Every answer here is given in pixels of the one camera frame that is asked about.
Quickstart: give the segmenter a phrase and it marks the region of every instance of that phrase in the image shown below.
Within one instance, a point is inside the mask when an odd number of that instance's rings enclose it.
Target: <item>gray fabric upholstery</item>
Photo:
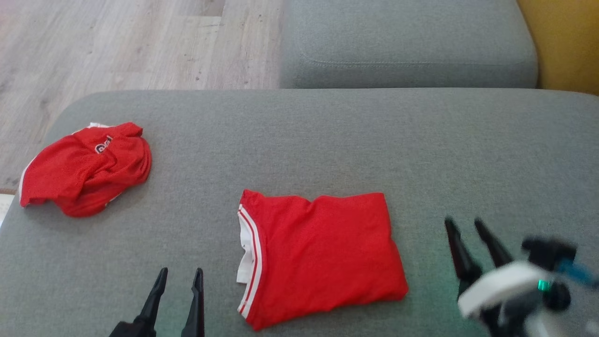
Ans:
[[[598,111],[594,96],[524,89],[89,96],[67,108],[46,143],[90,121],[134,121],[152,148],[152,172],[91,218],[13,204],[0,228],[0,336],[106,337],[138,314],[163,266],[159,336],[179,336],[198,266],[206,335],[254,335],[236,311],[244,188],[307,198],[385,193],[410,285],[399,303],[336,309],[259,335],[483,336],[459,316],[443,218],[454,216],[487,270],[477,215],[517,258],[525,235],[555,234],[599,269]],[[597,297],[579,288],[573,296],[567,318],[592,318]]]
[[[283,88],[534,88],[516,0],[286,0]]]

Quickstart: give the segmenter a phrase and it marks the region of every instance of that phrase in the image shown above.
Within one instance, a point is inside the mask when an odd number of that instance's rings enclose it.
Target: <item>red shirt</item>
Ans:
[[[382,193],[309,202],[245,190],[240,203],[238,311],[255,330],[408,292]]]
[[[152,153],[143,129],[91,124],[43,149],[23,171],[20,204],[53,200],[70,216],[90,216],[127,187],[146,181]]]

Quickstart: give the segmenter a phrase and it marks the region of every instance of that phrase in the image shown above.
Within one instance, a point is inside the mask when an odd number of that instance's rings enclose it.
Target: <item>white robot part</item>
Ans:
[[[550,273],[527,261],[514,261],[484,274],[468,287],[458,299],[459,311],[464,318],[478,317],[483,309],[536,289],[539,280],[547,280]]]

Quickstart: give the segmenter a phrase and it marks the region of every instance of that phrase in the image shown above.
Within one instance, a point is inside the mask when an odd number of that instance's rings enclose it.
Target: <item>white stripe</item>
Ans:
[[[250,234],[250,227],[246,225],[245,221],[241,220],[241,213],[237,212],[237,215],[240,217],[239,219],[239,241],[241,242],[241,247],[246,252],[243,254],[241,258],[241,262],[239,262],[239,268],[237,269],[237,283],[247,284],[250,282],[252,278],[252,261],[254,260],[254,251],[252,245],[252,235]]]
[[[243,218],[243,216],[241,216],[241,206],[240,206],[240,211],[237,212],[237,215],[239,216],[239,225],[244,228],[250,235],[251,235],[251,231],[250,231],[250,225],[246,222],[246,220]],[[254,261],[254,247],[253,247],[253,243],[252,240],[250,240],[250,251],[252,252],[252,261]],[[250,282],[251,282],[251,278],[252,278],[252,273],[254,271],[254,264],[253,262],[251,263],[250,266],[250,272],[249,272],[249,276],[247,278],[247,282],[246,282],[246,291],[243,293],[243,297],[241,298],[241,303],[239,304],[239,307],[237,308],[237,311],[241,312],[241,307],[243,306],[243,303],[245,301],[245,299],[247,298],[247,292],[250,290]]]
[[[25,169],[23,170],[23,173],[21,173],[21,181],[19,182],[19,204],[21,204],[21,198],[23,198],[23,179],[25,179],[25,172],[27,171],[27,169],[29,168],[29,165],[31,165],[31,163],[37,158],[37,156],[35,156],[33,159],[31,159],[31,161],[29,162],[29,164],[27,164],[27,166],[25,167]]]
[[[104,125],[104,124],[100,124],[100,123],[91,122],[87,128],[89,129],[89,128],[113,128],[113,127],[114,127],[114,125]]]
[[[250,308],[252,307],[252,303],[254,302],[254,297],[256,297],[256,290],[258,290],[258,285],[260,284],[260,277],[262,275],[262,247],[260,246],[260,235],[258,233],[258,227],[256,226],[256,223],[254,222],[252,217],[247,213],[245,208],[243,208],[243,206],[241,207],[240,212],[250,222],[249,225],[251,226],[251,228],[254,229],[254,234],[255,234],[255,239],[256,239],[256,254],[258,255],[256,257],[256,260],[254,261],[254,263],[257,263],[256,275],[254,276],[254,282],[248,283],[247,287],[246,287],[246,290],[247,290],[247,288],[250,287],[250,284],[252,285],[251,289],[249,290],[250,297],[247,299],[246,307],[243,309],[243,312],[241,313],[241,315],[244,318],[247,318],[247,315],[250,313]]]

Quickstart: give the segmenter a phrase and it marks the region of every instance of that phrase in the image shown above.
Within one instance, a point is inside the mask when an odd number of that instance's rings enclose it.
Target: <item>blue cable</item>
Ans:
[[[557,272],[565,274],[572,280],[593,290],[599,290],[599,279],[594,278],[592,272],[582,264],[574,263],[571,260],[562,260]]]

